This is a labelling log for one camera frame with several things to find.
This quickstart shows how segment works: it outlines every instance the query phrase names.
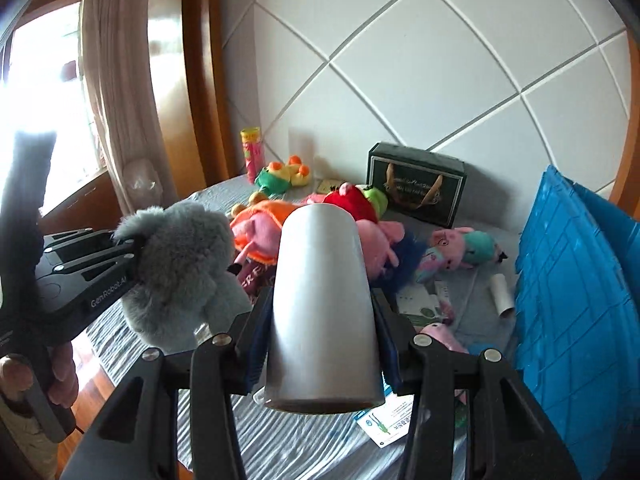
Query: screw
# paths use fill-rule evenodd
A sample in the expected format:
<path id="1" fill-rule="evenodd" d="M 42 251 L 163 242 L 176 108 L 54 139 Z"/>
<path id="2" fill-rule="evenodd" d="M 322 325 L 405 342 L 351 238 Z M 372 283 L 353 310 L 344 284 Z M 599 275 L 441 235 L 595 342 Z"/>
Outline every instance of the screw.
<path id="1" fill-rule="evenodd" d="M 213 336 L 213 339 L 211 341 L 216 346 L 226 346 L 231 343 L 231 336 L 225 333 L 216 334 L 215 336 Z"/>
<path id="2" fill-rule="evenodd" d="M 142 352 L 142 358 L 145 361 L 155 361 L 160 357 L 160 351 L 157 348 L 147 348 Z"/>
<path id="3" fill-rule="evenodd" d="M 429 346 L 431 343 L 433 343 L 433 339 L 431 339 L 431 337 L 426 334 L 418 334 L 414 336 L 414 343 L 418 346 Z"/>
<path id="4" fill-rule="evenodd" d="M 484 358 L 492 363 L 497 363 L 500 359 L 502 359 L 502 354 L 498 352 L 495 348 L 489 348 L 484 351 Z"/>

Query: blue plastic crate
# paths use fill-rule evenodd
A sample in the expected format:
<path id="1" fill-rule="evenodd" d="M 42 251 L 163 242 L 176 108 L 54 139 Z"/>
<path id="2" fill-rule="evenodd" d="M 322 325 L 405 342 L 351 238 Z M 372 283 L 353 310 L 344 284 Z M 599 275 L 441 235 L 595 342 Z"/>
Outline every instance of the blue plastic crate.
<path id="1" fill-rule="evenodd" d="M 516 366 L 595 479 L 640 449 L 640 226 L 550 166 L 516 270 Z"/>

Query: bright window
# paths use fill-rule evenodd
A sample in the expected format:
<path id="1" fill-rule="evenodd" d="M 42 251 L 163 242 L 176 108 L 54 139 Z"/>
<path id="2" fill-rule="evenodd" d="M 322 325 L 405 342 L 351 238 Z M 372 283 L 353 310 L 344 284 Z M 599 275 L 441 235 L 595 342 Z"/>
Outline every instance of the bright window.
<path id="1" fill-rule="evenodd" d="M 0 94 L 0 189 L 16 129 L 55 130 L 43 214 L 95 177 L 102 163 L 76 77 L 80 3 L 48 12 L 14 32 L 8 81 Z"/>

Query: gray stuffed koala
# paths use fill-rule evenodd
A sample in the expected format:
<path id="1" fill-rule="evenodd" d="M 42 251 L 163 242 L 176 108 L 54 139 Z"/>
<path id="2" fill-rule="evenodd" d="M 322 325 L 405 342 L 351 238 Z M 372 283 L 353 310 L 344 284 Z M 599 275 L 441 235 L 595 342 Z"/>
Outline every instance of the gray stuffed koala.
<path id="1" fill-rule="evenodd" d="M 252 306 L 226 268 L 234 255 L 227 218 L 192 201 L 163 210 L 150 207 L 124 218 L 116 240 L 146 240 L 138 284 L 122 298 L 129 326 L 165 354 L 196 348 L 193 331 L 203 322 L 226 332 Z"/>

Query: human hand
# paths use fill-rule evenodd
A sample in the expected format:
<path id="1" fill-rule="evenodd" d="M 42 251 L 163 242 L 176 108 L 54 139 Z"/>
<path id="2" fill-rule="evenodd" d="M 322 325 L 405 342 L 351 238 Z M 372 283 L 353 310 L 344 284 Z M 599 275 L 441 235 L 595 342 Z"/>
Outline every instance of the human hand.
<path id="1" fill-rule="evenodd" d="M 70 408 L 78 398 L 78 376 L 71 343 L 53 349 L 51 367 L 56 380 L 49 388 L 49 400 L 64 408 Z M 17 359 L 0 359 L 0 391 L 14 402 L 20 402 L 24 392 L 33 384 L 31 369 Z"/>

